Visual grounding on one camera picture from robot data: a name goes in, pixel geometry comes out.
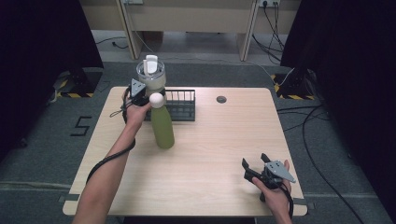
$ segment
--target wire basket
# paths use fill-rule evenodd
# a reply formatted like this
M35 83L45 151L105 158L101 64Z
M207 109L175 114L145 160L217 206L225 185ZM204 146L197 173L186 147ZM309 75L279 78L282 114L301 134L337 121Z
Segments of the wire basket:
M172 121L195 121L195 90L166 90L166 108ZM145 120L151 120L151 112Z

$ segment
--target gray carpet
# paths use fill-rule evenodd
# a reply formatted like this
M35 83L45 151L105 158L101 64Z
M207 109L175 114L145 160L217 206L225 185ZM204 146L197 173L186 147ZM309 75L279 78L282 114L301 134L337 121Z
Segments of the gray carpet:
M106 97L114 86L126 86L137 78L136 63L105 63L105 70L92 98L58 98L36 121L28 146L11 150L0 163L0 223L70 223L62 212L62 197L67 194L89 144ZM288 69L266 67L270 74ZM276 98L271 79L255 65L166 64L167 86L268 88L276 108L319 105L319 100L300 101ZM303 123L308 109L279 114L284 130ZM328 181L344 196L364 223L391 223L360 167L348 157L337 134L331 114L320 108L317 118L305 125L305 139L313 161ZM76 129L89 126L85 136ZM308 214L295 217L294 223L359 223L346 204L318 174L304 148L302 126L285 131L290 153L307 201ZM259 217L258 223L275 223ZM118 223L114 217L108 223Z

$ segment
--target white bottle cap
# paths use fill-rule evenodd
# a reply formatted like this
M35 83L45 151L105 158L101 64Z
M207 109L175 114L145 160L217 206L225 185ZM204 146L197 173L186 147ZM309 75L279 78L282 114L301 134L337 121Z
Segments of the white bottle cap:
M149 102L153 108L160 108L165 104L163 95L158 92L154 92L150 95Z

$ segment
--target plastic bottle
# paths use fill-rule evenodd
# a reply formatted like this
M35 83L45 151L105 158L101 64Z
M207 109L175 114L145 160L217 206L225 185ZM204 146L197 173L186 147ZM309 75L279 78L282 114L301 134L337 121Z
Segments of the plastic bottle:
M164 105L165 100L160 93L155 92L150 95L149 101L152 107L151 125L157 145L160 148L170 148L175 143L175 137L171 116Z

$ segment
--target human hand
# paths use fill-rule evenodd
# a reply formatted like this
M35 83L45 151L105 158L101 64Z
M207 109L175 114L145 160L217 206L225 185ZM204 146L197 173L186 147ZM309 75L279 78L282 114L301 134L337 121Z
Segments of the human hand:
M126 118L127 126L135 127L139 129L142 126L143 120L145 119L146 113L151 109L151 104L148 103L146 105L138 106L138 105L130 105L127 107Z
M290 165L289 161L285 160L285 168L289 170ZM265 196L265 203L271 209L271 212L276 217L276 220L279 218L287 218L289 217L289 201L286 197L285 193L281 189L268 189L265 185L260 181L260 179L253 177L252 182L258 189L262 191ZM289 180L283 179L283 184L288 188L288 191L291 192L291 185Z

